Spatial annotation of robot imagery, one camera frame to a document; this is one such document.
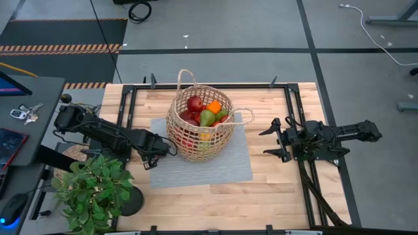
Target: butcher block tabletop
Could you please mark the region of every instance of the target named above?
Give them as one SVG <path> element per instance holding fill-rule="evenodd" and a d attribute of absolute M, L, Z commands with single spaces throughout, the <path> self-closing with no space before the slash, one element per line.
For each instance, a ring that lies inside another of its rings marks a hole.
<path fill-rule="evenodd" d="M 316 84 L 298 85 L 306 120 L 325 122 Z M 101 118 L 117 122 L 122 87 L 121 84 L 106 86 Z M 133 185 L 144 193 L 145 203 L 138 213 L 119 217 L 117 231 L 150 230 L 152 225 L 158 230 L 264 230 L 266 225 L 272 225 L 274 229 L 309 228 L 297 162 L 283 163 L 273 155 L 264 154 L 265 149 L 279 148 L 277 135 L 259 136 L 276 117 L 283 120 L 283 129 L 289 127 L 284 122 L 288 116 L 284 89 L 222 89 L 222 92 L 232 100 L 235 108 L 247 107 L 254 111 L 254 122 L 244 127 L 253 180 L 153 189 L 149 171 L 144 170 L 138 153 L 132 151 L 126 169 L 135 178 Z M 175 89 L 139 90 L 132 128 L 150 130 L 151 119 L 165 118 L 175 94 Z M 125 103 L 124 126 L 130 96 L 128 94 Z M 297 110 L 294 96 L 292 99 L 293 109 Z M 245 111 L 242 117 L 244 121 L 251 118 Z M 316 161 L 316 167 L 324 198 L 341 219 L 350 223 L 338 169 L 326 161 Z M 317 204 L 314 197 L 311 198 L 318 225 Z"/>

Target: yellow black striped tape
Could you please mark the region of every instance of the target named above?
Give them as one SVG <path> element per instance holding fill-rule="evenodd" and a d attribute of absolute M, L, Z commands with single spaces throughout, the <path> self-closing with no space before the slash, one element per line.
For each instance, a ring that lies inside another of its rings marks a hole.
<path fill-rule="evenodd" d="M 64 89 L 101 89 L 112 82 L 76 82 L 66 83 Z"/>
<path fill-rule="evenodd" d="M 95 18 L 84 18 L 84 19 L 17 19 L 11 20 L 10 22 L 51 22 L 51 21 L 83 21 L 83 20 L 96 20 Z M 101 18 L 99 20 L 128 20 L 127 18 Z"/>
<path fill-rule="evenodd" d="M 23 45 L 0 46 L 0 55 L 68 55 L 68 54 L 94 54 L 119 53 L 122 45 L 109 44 L 72 44 L 72 45 Z"/>

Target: gray placemat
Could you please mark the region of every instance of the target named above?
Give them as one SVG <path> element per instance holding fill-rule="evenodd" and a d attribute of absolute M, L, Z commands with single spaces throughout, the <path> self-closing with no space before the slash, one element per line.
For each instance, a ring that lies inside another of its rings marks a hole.
<path fill-rule="evenodd" d="M 242 121 L 240 113 L 235 121 Z M 167 137 L 165 119 L 152 119 L 151 131 Z M 253 179 L 244 126 L 236 126 L 232 138 L 215 158 L 191 163 L 182 156 L 167 155 L 150 170 L 151 188 L 206 185 Z"/>

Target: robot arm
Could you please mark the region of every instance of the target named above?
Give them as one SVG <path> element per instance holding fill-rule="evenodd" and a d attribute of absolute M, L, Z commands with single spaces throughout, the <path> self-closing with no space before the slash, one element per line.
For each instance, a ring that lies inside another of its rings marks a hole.
<path fill-rule="evenodd" d="M 171 154 L 169 144 L 164 143 L 164 138 L 158 134 L 145 129 L 126 129 L 101 119 L 77 105 L 61 105 L 54 125 L 56 127 L 54 132 L 82 133 L 116 154 L 130 152 L 133 148 L 140 154 L 146 170 L 156 167 L 160 157 Z"/>
<path fill-rule="evenodd" d="M 382 137 L 376 125 L 368 120 L 340 127 L 329 127 L 321 121 L 307 121 L 302 125 L 292 121 L 300 126 L 301 130 L 295 126 L 281 132 L 280 119 L 275 118 L 269 130 L 260 133 L 260 135 L 277 133 L 281 149 L 268 149 L 264 152 L 278 156 L 284 163 L 291 160 L 286 146 L 292 146 L 295 155 L 301 158 L 298 160 L 335 160 L 350 151 L 337 145 L 341 141 L 376 142 Z"/>

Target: wicker basket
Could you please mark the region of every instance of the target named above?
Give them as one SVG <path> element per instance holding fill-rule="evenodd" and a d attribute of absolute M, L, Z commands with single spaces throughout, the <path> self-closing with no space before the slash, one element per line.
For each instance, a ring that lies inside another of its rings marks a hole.
<path fill-rule="evenodd" d="M 180 91 L 182 73 L 190 73 L 194 86 Z M 217 100 L 222 108 L 228 110 L 229 117 L 216 127 L 196 127 L 180 118 L 179 114 L 187 110 L 187 100 L 199 96 L 204 105 Z M 234 112 L 237 110 L 248 110 L 251 112 L 250 121 L 235 123 Z M 214 158 L 228 143 L 234 131 L 235 125 L 245 125 L 254 120 L 253 111 L 249 108 L 233 108 L 231 100 L 220 90 L 210 86 L 196 84 L 192 72 L 182 69 L 178 73 L 177 94 L 167 114 L 167 134 L 176 143 L 178 153 L 188 161 L 203 162 Z"/>

